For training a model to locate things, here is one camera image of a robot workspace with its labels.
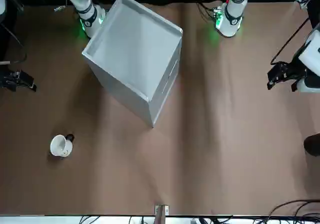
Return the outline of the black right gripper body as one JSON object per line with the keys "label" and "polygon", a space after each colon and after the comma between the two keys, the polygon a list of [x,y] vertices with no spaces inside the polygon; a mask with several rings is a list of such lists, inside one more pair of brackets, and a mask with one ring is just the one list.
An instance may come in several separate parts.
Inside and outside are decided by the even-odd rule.
{"label": "black right gripper body", "polygon": [[1,71],[0,85],[2,88],[15,92],[17,90],[17,74],[14,71]]}

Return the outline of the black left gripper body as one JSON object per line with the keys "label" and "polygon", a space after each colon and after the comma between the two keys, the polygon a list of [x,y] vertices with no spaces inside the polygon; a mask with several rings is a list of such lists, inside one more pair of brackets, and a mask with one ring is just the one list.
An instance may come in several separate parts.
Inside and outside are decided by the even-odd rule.
{"label": "black left gripper body", "polygon": [[302,62],[283,63],[282,70],[282,82],[288,80],[300,80],[305,76],[306,66]]}

